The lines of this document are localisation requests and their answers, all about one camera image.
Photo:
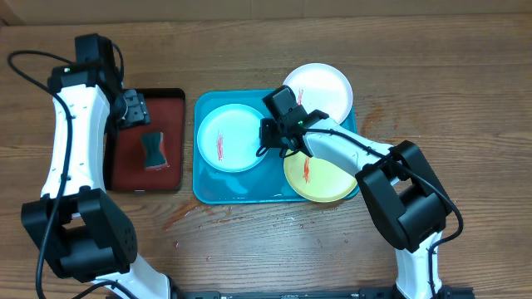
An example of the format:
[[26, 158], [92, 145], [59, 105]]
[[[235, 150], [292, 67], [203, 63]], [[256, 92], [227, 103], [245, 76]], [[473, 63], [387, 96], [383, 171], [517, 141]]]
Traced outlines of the light blue plate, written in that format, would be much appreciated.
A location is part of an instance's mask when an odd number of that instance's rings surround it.
[[259, 127], [263, 115], [248, 105], [228, 104], [212, 110], [200, 123], [197, 145], [211, 167], [237, 173], [252, 169], [261, 160]]

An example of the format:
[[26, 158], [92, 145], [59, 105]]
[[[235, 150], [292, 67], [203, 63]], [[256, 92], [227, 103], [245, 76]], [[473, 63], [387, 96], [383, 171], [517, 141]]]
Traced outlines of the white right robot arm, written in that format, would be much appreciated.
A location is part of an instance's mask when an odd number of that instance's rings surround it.
[[377, 231], [395, 248], [396, 293], [435, 298], [442, 283], [437, 248], [445, 242], [446, 218], [456, 211], [419, 147], [410, 141], [388, 145], [366, 139], [328, 114], [307, 112], [288, 86], [263, 98], [270, 117], [261, 120], [258, 155], [278, 149], [325, 160], [351, 175]]

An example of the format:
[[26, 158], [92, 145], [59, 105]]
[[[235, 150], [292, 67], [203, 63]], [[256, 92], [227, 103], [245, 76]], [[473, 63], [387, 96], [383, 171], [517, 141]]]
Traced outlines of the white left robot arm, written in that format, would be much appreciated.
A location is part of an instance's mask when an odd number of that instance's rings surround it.
[[121, 130], [150, 123], [145, 98], [124, 88], [123, 56], [110, 39], [79, 36], [75, 49], [42, 85], [56, 114], [52, 160], [40, 198], [21, 211], [37, 267], [118, 298], [179, 298], [174, 281], [139, 254], [132, 222], [106, 193], [105, 153]]

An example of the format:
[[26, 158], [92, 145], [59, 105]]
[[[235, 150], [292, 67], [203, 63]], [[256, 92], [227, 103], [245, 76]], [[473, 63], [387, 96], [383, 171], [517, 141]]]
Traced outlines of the yellow plate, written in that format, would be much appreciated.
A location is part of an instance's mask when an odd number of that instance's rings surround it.
[[357, 181], [324, 159], [296, 153], [283, 161], [290, 187], [301, 197], [317, 203], [350, 199], [358, 192]]

